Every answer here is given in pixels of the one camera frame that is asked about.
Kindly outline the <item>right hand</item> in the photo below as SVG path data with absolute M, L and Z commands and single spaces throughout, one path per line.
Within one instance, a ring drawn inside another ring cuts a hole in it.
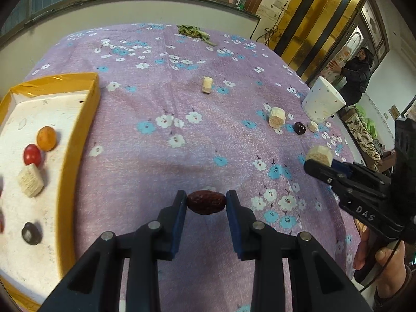
M 368 254 L 368 240 L 371 230 L 366 229 L 361 235 L 361 242 L 354 257 L 353 268 L 360 270 L 365 265 Z M 403 286 L 407 276 L 405 260 L 405 244 L 401 241 L 394 251 L 384 247 L 375 255 L 378 264 L 384 267 L 383 272 L 376 280 L 376 292 L 381 299 L 390 299 Z

